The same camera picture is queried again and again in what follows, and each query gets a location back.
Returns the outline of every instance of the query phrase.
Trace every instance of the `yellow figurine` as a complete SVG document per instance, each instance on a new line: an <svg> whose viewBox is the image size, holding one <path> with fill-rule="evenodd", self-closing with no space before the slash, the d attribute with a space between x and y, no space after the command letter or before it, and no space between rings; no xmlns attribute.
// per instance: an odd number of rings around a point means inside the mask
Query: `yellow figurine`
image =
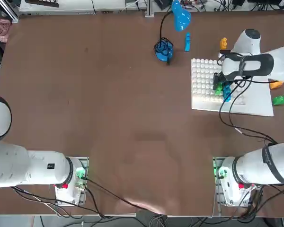
<svg viewBox="0 0 284 227"><path fill-rule="evenodd" d="M227 38L223 38L220 41L220 50L226 50L227 49Z"/></svg>

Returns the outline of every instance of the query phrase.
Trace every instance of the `desk lamp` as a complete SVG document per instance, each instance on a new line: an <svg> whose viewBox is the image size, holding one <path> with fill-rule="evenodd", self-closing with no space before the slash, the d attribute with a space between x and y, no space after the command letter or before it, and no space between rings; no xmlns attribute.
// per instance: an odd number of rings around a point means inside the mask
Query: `desk lamp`
<svg viewBox="0 0 284 227"><path fill-rule="evenodd" d="M172 11L167 12L162 21L160 26L160 39L157 41L157 43L154 45L154 50L156 53L157 58L160 61L166 61L167 65L169 65L169 61L172 58L173 55L173 44L170 40L168 40L165 37L162 37L162 25L165 18L171 14L174 13L175 15L175 30L177 32L181 32L184 29L187 28L191 21L191 14L187 10L183 9L180 2L178 0L175 0L171 4Z"/></svg>

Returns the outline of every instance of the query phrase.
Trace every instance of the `green toy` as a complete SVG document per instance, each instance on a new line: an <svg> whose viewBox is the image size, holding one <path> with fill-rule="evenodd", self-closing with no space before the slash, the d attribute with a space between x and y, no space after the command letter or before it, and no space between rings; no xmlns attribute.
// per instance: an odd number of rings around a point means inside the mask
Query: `green toy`
<svg viewBox="0 0 284 227"><path fill-rule="evenodd" d="M278 96L273 98L273 105L283 105L284 104L284 96Z"/></svg>
<svg viewBox="0 0 284 227"><path fill-rule="evenodd" d="M217 89L215 89L215 91L214 91L214 95L219 96L221 94L222 90L223 90L222 84L219 83Z"/></svg>

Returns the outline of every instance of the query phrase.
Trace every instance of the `brown table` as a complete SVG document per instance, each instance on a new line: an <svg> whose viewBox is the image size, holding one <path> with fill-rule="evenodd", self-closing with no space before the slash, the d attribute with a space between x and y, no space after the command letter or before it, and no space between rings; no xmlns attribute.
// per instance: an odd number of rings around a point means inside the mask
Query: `brown table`
<svg viewBox="0 0 284 227"><path fill-rule="evenodd" d="M261 32L263 52L281 47L284 13L194 13L187 29L190 52L183 51L185 32L177 33L169 16L163 26L163 35L175 45L169 67L153 51L161 18L135 13L21 19L0 71L0 95L13 113L5 141L88 156L90 178L155 212L211 215L212 157L237 156L264 144L224 126L215 112L191 110L190 60L216 59L220 39L227 37L232 47L246 28ZM284 86L272 91L272 96L280 94ZM234 122L284 142L284 106L274 112L274 117L235 115ZM136 211L90 187L103 213ZM54 197L50 186L26 188ZM265 191L266 197L273 193ZM87 207L92 207L90 199ZM52 212L0 189L0 214L45 213ZM222 215L232 213L222 209ZM284 216L284 196L259 215Z"/></svg>

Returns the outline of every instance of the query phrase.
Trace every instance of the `orange block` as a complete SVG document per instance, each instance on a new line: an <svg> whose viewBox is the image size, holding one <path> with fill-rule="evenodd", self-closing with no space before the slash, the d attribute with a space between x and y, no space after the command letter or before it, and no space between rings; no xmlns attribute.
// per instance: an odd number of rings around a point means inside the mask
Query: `orange block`
<svg viewBox="0 0 284 227"><path fill-rule="evenodd" d="M223 38L220 41L220 50L226 50L227 49L227 38Z"/></svg>
<svg viewBox="0 0 284 227"><path fill-rule="evenodd" d="M275 83L270 83L269 87L270 87L270 89L275 89L275 88L278 88L278 87L282 86L283 83L284 82L282 82L282 81L278 81L278 82L275 82Z"/></svg>

